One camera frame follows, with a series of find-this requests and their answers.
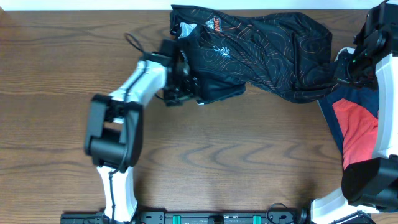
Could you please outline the black orange patterned jersey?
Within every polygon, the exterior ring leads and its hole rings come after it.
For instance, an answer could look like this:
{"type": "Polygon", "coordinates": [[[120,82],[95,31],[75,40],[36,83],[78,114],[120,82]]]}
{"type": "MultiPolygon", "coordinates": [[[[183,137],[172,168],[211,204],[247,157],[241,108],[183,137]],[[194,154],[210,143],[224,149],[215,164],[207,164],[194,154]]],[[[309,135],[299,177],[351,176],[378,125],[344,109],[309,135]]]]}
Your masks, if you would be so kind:
{"type": "Polygon", "coordinates": [[[174,5],[170,32],[198,81],[199,104],[239,96],[247,84],[292,103],[310,103],[338,88],[332,34],[300,12],[241,17],[174,5]]]}

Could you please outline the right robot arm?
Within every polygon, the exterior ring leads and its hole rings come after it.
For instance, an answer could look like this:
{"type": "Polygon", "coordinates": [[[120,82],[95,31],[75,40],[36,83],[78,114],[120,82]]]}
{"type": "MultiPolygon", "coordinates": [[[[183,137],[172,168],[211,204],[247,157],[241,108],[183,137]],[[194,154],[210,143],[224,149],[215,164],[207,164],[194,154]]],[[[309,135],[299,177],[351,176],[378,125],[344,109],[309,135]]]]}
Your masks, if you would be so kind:
{"type": "Polygon", "coordinates": [[[338,52],[338,90],[318,104],[343,158],[341,185],[301,223],[371,223],[397,211],[397,2],[370,9],[353,47],[338,52]]]}

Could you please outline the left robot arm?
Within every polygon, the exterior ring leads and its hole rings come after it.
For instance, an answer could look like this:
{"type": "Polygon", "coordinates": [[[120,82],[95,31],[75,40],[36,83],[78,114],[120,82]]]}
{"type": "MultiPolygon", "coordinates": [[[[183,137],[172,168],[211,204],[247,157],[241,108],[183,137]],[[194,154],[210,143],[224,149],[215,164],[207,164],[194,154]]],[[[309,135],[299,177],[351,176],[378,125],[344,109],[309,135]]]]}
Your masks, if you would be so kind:
{"type": "Polygon", "coordinates": [[[90,101],[84,151],[102,178],[106,207],[103,223],[132,223],[137,210],[133,172],[144,142],[144,110],[160,97],[180,106],[198,94],[198,80],[176,40],[164,39],[157,52],[143,52],[132,75],[108,95],[90,101]]]}

